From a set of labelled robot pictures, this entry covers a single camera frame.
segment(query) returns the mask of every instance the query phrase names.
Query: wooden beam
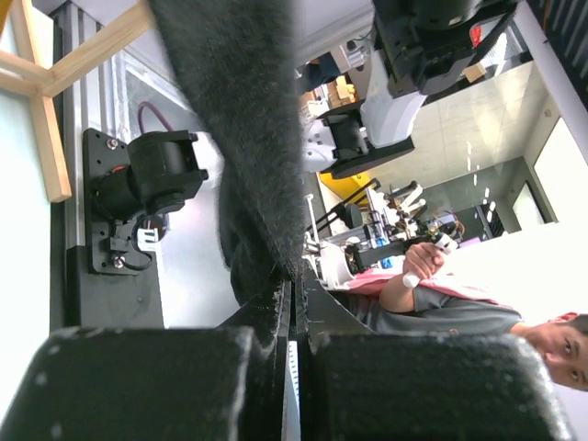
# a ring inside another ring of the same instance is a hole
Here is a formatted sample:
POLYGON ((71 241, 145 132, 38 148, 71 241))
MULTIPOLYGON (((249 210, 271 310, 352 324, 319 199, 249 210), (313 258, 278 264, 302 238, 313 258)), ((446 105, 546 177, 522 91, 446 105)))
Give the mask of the wooden beam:
POLYGON ((0 89, 24 96, 33 96, 39 90, 34 83, 5 72, 0 72, 0 89))
MULTIPOLYGON (((32 14, 30 0, 14 0, 10 18, 18 53, 25 60, 41 65, 39 42, 35 34, 32 14)), ((50 202, 61 202, 71 197, 72 188, 67 175, 53 100, 38 91, 30 98, 30 109, 47 198, 50 202)))
POLYGON ((48 69, 10 52, 0 51, 0 68, 19 74, 34 83, 47 84, 53 81, 53 73, 48 69))
POLYGON ((8 18, 8 11, 12 0, 0 0, 0 35, 6 26, 6 19, 8 18))
POLYGON ((43 86, 43 94, 60 94, 115 53, 122 51, 152 26, 153 17, 146 4, 139 3, 131 7, 94 37, 56 62, 51 68, 55 81, 43 86))

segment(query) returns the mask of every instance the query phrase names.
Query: black mounting plate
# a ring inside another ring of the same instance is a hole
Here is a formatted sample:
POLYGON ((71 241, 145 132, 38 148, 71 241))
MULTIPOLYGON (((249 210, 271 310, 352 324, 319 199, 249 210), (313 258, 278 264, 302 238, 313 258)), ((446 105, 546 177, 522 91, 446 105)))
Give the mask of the black mounting plate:
POLYGON ((93 187, 96 180, 117 167, 129 165, 127 144, 95 129, 87 129, 83 135, 83 164, 84 164, 84 214, 85 214, 85 243, 88 249, 88 263, 90 271, 97 274, 127 275, 138 274, 123 266, 117 268, 113 263, 113 254, 109 243, 114 241, 117 247, 122 247, 125 260, 139 266, 145 263, 146 257, 137 253, 130 244, 130 235, 136 220, 119 225, 112 231, 112 224, 99 216, 93 206, 93 187))

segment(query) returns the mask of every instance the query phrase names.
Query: man's arm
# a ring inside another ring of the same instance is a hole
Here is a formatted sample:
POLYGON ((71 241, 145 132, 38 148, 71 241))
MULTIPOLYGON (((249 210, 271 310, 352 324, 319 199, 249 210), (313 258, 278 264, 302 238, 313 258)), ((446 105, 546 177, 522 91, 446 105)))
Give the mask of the man's arm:
POLYGON ((402 274, 391 278, 379 294, 379 304, 386 311, 414 311, 414 293, 402 283, 403 275, 414 272, 420 279, 432 277, 445 263, 443 254, 432 243, 418 243, 406 253, 402 274))

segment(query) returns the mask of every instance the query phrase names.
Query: pink cloth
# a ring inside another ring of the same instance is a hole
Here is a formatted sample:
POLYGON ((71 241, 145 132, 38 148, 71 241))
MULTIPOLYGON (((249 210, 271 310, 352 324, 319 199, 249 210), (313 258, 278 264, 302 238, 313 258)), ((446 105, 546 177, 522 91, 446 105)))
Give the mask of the pink cloth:
MULTIPOLYGON (((346 285, 349 290, 345 292, 363 296, 379 296, 388 280, 398 276, 400 273, 400 271, 394 269, 369 269, 365 273, 358 275, 354 280, 347 282, 346 285)), ((464 283, 452 273, 437 274, 427 280, 421 280, 419 286, 435 289, 443 294, 460 299, 498 304, 497 301, 490 298, 488 289, 464 283)))

